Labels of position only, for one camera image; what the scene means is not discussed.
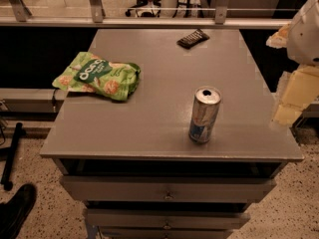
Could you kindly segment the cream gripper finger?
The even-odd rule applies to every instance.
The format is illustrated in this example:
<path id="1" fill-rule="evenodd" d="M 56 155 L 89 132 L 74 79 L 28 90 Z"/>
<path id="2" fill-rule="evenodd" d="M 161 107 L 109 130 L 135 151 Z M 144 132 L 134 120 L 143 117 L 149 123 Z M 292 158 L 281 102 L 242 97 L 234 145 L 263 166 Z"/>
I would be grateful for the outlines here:
<path id="1" fill-rule="evenodd" d="M 267 39 L 266 45 L 275 49 L 286 48 L 289 30 L 289 24 L 282 26 L 277 32 Z"/>
<path id="2" fill-rule="evenodd" d="M 318 66 L 300 65 L 292 73 L 284 72 L 277 85 L 272 120 L 293 125 L 318 96 Z"/>

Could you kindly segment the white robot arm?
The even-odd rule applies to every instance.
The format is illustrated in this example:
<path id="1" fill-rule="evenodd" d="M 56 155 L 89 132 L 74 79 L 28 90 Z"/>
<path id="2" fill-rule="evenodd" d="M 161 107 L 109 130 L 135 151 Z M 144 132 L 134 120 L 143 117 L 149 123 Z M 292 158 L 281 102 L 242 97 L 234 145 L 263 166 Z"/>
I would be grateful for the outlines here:
<path id="1" fill-rule="evenodd" d="M 319 96 L 319 0 L 307 0 L 291 22 L 270 36 L 266 45 L 287 49 L 298 68 L 282 76 L 272 120 L 293 125 Z"/>

